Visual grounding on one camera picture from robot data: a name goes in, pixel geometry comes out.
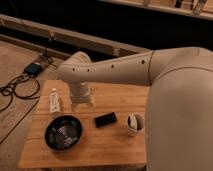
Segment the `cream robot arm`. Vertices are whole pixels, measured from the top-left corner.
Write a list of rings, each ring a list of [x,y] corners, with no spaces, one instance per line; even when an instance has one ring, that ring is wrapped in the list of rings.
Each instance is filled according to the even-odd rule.
[[[99,62],[77,52],[58,74],[76,97],[88,82],[148,86],[147,170],[213,171],[213,51],[171,48]]]

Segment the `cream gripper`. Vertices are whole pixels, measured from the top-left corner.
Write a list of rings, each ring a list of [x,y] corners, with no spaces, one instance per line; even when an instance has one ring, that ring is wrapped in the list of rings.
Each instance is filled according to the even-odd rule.
[[[88,107],[91,110],[95,109],[95,104],[92,102],[91,89],[87,82],[70,84],[70,97],[72,112],[76,111],[78,104],[76,103],[88,103]]]

